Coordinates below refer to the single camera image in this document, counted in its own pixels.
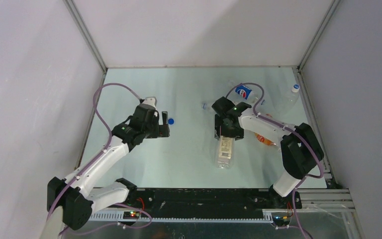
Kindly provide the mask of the cream label clear bottle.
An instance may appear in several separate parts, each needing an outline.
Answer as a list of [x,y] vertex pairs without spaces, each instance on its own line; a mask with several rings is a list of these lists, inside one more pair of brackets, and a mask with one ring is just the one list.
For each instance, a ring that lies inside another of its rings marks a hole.
[[215,151],[215,165],[218,168],[229,169],[233,164],[235,139],[221,136]]

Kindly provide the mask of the clear unlabelled plastic bottle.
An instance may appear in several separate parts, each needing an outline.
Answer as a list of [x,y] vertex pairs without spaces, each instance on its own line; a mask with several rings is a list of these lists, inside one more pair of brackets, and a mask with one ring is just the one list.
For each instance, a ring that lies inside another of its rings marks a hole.
[[291,88],[278,99],[275,110],[279,115],[287,114],[299,99],[299,92],[293,93]]

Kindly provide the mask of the white bottle cap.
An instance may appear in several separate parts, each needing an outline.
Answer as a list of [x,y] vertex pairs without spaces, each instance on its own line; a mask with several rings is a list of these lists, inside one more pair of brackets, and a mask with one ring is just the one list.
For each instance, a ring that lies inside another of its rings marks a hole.
[[300,85],[298,85],[298,84],[294,84],[294,85],[292,86],[292,88],[291,88],[291,91],[292,91],[293,93],[298,93],[299,90],[300,90]]

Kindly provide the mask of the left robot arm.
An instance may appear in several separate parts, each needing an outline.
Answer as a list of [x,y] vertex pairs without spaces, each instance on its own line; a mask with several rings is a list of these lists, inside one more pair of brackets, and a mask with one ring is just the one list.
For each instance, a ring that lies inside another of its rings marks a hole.
[[52,178],[47,185],[47,210],[63,209],[62,222],[72,230],[83,227],[93,213],[121,203],[132,207],[137,202],[136,186],[118,179],[109,186],[95,188],[98,180],[121,158],[147,138],[169,137],[168,113],[158,112],[155,97],[141,99],[129,123],[113,128],[107,147],[87,165],[73,171],[63,179]]

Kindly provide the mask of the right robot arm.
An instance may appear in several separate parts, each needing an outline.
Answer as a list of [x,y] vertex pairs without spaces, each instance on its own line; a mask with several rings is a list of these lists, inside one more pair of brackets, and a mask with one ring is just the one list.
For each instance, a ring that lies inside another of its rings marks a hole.
[[274,118],[255,112],[246,103],[233,103],[226,97],[216,100],[210,107],[214,115],[214,137],[218,140],[241,140],[245,132],[250,131],[267,138],[281,149],[284,172],[271,186],[269,200],[275,208],[282,208],[289,202],[289,194],[306,177],[311,177],[311,170],[319,168],[321,178],[324,168],[323,149],[312,129],[306,123],[287,124]]

